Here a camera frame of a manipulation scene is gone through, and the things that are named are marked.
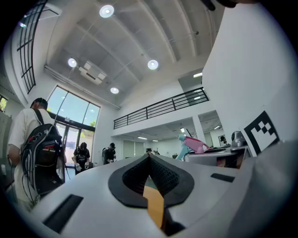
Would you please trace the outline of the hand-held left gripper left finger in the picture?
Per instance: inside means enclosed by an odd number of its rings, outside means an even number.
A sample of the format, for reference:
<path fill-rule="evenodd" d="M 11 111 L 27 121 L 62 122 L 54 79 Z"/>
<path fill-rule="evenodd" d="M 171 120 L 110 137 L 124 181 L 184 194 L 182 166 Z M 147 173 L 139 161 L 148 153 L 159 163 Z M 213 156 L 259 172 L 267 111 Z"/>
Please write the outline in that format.
<path fill-rule="evenodd" d="M 148 200 L 143 196 L 149 176 L 148 155 L 115 170 L 108 179 L 112 195 L 123 205 L 132 208 L 147 208 Z"/>

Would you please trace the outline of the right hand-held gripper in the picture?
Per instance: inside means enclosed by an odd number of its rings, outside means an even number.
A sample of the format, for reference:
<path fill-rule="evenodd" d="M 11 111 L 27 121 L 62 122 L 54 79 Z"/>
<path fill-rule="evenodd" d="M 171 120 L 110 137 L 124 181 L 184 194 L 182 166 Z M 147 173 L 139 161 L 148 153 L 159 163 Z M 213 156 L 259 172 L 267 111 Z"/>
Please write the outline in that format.
<path fill-rule="evenodd" d="M 263 5 L 224 10 L 203 87 L 227 136 L 240 131 L 253 156 L 270 148 L 271 159 L 298 169 L 298 56 Z"/>

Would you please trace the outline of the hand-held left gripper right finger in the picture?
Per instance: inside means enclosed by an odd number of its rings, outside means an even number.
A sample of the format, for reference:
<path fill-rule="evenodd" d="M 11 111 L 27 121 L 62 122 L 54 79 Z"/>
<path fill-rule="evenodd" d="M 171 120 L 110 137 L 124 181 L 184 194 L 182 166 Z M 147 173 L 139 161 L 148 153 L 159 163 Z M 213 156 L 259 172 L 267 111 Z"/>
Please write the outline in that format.
<path fill-rule="evenodd" d="M 149 176 L 164 198 L 164 206 L 182 204 L 194 189 L 191 174 L 154 155 L 149 155 L 149 164 Z"/>

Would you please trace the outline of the pink and teal tool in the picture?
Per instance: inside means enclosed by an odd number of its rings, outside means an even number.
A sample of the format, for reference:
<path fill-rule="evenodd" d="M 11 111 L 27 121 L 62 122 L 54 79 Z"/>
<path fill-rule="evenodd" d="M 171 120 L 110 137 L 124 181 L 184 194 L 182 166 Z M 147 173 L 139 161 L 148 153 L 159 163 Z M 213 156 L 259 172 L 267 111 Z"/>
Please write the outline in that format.
<path fill-rule="evenodd" d="M 210 147 L 204 142 L 193 137 L 179 135 L 178 139 L 182 142 L 182 144 L 181 151 L 176 157 L 177 160 L 184 160 L 184 156 L 190 152 L 194 152 L 194 154 L 203 154 L 210 149 Z"/>

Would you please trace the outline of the black balcony railing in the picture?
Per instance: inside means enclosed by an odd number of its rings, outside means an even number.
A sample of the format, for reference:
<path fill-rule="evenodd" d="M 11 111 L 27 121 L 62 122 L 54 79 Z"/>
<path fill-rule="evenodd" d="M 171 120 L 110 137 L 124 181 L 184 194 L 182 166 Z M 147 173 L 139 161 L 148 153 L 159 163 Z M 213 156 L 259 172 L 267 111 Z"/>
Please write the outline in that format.
<path fill-rule="evenodd" d="M 189 106 L 209 101 L 203 87 L 193 89 L 176 96 L 156 102 L 137 111 L 131 112 L 114 120 L 114 129 L 132 125 L 144 120 L 161 116 Z"/>
<path fill-rule="evenodd" d="M 46 3 L 47 0 L 38 0 L 19 23 L 17 52 L 20 56 L 21 81 L 26 94 L 29 94 L 32 88 L 36 86 L 33 66 L 34 38 L 38 21 Z"/>

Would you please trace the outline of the glass entrance door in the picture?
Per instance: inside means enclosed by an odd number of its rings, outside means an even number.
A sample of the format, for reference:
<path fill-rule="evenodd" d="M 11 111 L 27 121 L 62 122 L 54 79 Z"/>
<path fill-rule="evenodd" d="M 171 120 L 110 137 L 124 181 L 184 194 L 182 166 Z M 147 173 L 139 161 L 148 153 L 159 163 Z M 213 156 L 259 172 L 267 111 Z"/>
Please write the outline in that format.
<path fill-rule="evenodd" d="M 73 161 L 73 155 L 75 149 L 85 142 L 87 149 L 89 150 L 90 158 L 92 162 L 92 149 L 95 135 L 95 128 L 80 124 L 82 127 L 77 127 L 71 124 L 67 124 L 61 121 L 56 122 L 56 127 L 62 136 L 62 141 L 65 146 L 65 156 L 67 158 L 67 168 L 74 168 L 75 163 Z"/>

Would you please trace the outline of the black backpack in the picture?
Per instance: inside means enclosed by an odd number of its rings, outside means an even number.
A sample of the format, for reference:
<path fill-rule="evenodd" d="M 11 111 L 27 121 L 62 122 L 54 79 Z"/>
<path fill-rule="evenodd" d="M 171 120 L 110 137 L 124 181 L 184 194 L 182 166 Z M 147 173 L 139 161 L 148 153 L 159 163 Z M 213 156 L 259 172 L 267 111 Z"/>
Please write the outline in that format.
<path fill-rule="evenodd" d="M 63 144 L 56 127 L 43 121 L 34 109 L 39 126 L 28 136 L 22 151 L 21 164 L 27 182 L 37 194 L 45 196 L 65 182 Z"/>

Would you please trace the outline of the large glass window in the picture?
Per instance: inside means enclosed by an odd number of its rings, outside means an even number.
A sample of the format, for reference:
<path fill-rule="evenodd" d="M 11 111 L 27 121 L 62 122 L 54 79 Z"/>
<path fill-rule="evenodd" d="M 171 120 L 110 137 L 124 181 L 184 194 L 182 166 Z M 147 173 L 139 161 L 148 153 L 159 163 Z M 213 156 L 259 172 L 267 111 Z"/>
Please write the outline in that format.
<path fill-rule="evenodd" d="M 57 86 L 49 97 L 47 110 L 65 119 L 95 127 L 100 107 Z"/>

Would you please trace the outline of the white ceiling air conditioner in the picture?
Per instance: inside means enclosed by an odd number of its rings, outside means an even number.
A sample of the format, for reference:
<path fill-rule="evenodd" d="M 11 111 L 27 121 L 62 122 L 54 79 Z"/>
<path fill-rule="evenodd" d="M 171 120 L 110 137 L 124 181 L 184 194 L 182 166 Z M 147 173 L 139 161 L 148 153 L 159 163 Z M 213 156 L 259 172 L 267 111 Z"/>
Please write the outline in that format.
<path fill-rule="evenodd" d="M 102 69 L 93 64 L 91 61 L 86 61 L 84 66 L 79 67 L 79 71 L 81 76 L 97 86 L 100 85 L 107 76 Z"/>

